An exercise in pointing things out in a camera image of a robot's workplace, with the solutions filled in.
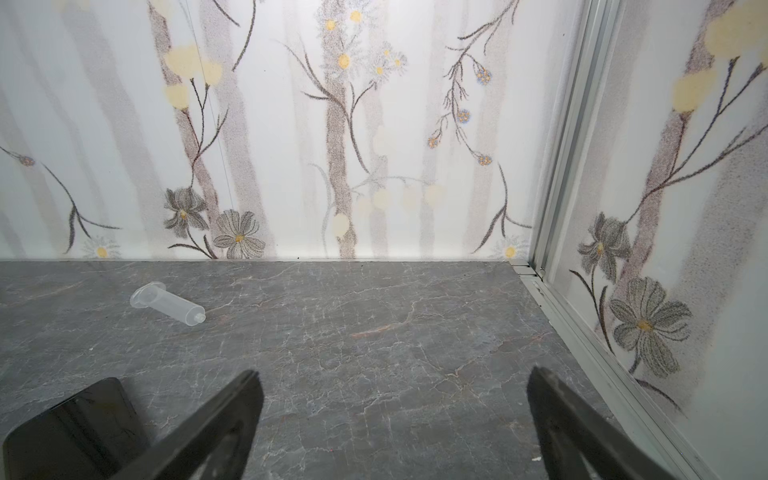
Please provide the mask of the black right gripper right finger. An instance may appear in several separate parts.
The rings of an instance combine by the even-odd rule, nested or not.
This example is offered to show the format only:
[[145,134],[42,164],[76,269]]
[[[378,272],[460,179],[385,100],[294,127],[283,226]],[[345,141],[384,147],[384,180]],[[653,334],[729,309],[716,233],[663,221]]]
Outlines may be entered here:
[[552,371],[533,368],[526,393],[551,479],[672,477]]

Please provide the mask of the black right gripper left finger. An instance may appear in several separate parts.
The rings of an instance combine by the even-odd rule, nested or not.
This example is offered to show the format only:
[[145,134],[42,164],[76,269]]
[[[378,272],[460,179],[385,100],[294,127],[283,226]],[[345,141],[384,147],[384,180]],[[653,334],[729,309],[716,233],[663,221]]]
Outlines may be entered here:
[[243,477],[264,405],[259,374],[245,370],[116,479]]

